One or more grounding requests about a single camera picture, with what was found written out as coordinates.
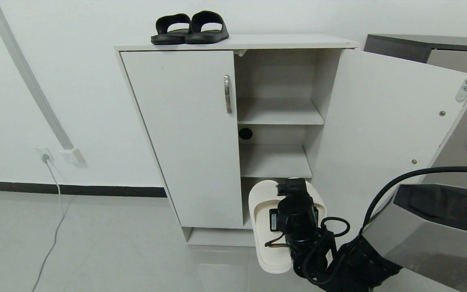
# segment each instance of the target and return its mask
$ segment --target hinge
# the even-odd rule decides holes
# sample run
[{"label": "hinge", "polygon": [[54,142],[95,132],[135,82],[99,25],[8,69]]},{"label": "hinge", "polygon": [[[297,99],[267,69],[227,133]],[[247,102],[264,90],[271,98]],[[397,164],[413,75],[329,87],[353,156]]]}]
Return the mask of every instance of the hinge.
[{"label": "hinge", "polygon": [[457,95],[455,96],[455,100],[458,102],[465,101],[467,98],[467,78],[464,80],[462,83],[459,92],[457,92]]},{"label": "hinge", "polygon": [[244,56],[244,53],[246,52],[247,50],[233,50],[233,53],[235,55],[238,55],[239,57],[242,57]]}]

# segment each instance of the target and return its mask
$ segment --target black slide sandal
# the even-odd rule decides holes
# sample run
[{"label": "black slide sandal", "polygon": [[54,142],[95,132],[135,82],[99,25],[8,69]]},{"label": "black slide sandal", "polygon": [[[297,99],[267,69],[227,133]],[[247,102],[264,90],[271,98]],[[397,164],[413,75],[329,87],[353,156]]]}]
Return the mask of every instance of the black slide sandal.
[{"label": "black slide sandal", "polygon": [[[156,20],[157,35],[150,37],[153,45],[180,45],[185,44],[185,36],[191,32],[191,18],[184,13],[167,15]],[[173,30],[168,32],[172,24],[189,24],[189,28]]]},{"label": "black slide sandal", "polygon": [[[221,30],[201,31],[204,24],[221,24]],[[225,22],[221,15],[212,11],[201,11],[192,17],[192,33],[185,36],[187,44],[215,44],[218,41],[227,39],[230,35],[226,30]]]}]

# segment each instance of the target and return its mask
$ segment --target white cabinet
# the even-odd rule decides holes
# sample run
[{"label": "white cabinet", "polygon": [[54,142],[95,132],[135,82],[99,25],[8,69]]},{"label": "white cabinet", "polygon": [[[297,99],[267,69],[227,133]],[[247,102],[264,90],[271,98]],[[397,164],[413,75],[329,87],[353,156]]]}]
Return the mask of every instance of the white cabinet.
[{"label": "white cabinet", "polygon": [[189,244],[252,245],[246,194],[288,177],[312,181],[350,240],[384,184],[432,164],[467,108],[467,74],[357,46],[232,35],[115,48]]}]

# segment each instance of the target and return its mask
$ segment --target cabinet top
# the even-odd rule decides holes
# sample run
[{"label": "cabinet top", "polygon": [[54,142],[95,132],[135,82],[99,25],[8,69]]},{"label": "cabinet top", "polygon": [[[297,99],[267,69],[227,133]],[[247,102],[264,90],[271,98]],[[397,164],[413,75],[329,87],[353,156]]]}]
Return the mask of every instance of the cabinet top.
[{"label": "cabinet top", "polygon": [[211,45],[130,45],[115,46],[116,51],[244,50],[358,48],[360,43],[324,34],[244,34]]}]

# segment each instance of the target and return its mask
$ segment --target gray floor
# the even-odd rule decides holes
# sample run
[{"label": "gray floor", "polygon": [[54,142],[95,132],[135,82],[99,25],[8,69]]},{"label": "gray floor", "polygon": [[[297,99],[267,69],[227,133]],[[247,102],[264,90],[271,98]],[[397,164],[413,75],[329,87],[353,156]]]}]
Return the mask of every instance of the gray floor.
[{"label": "gray floor", "polygon": [[[312,292],[267,274],[254,248],[187,246],[166,198],[63,196],[37,292]],[[0,192],[0,291],[30,292],[60,220],[57,195]],[[381,291],[449,291],[408,271]]]}]

